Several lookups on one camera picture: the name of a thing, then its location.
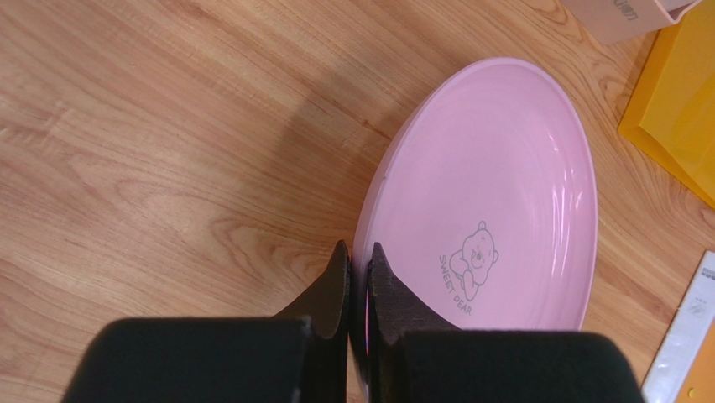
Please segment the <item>pink plate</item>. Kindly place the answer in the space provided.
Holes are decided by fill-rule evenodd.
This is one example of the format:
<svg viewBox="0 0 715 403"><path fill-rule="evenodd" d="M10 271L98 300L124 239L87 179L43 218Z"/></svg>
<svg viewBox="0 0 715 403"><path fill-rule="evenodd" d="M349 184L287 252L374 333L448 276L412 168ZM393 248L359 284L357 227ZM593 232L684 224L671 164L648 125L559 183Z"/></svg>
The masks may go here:
<svg viewBox="0 0 715 403"><path fill-rule="evenodd" d="M598 197L587 136L541 68L495 57L410 115L365 196L352 243L351 342L368 377L368 264L461 329L576 331L592 289Z"/></svg>

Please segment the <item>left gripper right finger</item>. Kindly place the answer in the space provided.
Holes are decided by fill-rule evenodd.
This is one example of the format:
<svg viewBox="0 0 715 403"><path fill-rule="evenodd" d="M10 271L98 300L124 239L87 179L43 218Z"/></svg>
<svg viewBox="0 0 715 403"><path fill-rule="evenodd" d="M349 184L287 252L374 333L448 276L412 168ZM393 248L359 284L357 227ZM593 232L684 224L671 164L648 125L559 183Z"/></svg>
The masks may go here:
<svg viewBox="0 0 715 403"><path fill-rule="evenodd" d="M627 359L590 332L461 330L392 271L368 266L372 402L641 402Z"/></svg>

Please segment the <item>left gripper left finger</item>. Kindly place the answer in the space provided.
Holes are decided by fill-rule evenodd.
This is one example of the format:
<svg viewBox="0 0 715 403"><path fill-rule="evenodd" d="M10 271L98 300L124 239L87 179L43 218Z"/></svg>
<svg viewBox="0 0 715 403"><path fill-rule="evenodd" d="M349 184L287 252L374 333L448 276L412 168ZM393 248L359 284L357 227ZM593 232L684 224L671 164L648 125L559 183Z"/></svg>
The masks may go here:
<svg viewBox="0 0 715 403"><path fill-rule="evenodd" d="M350 259L271 317L124 318L87 348L66 402L343 402Z"/></svg>

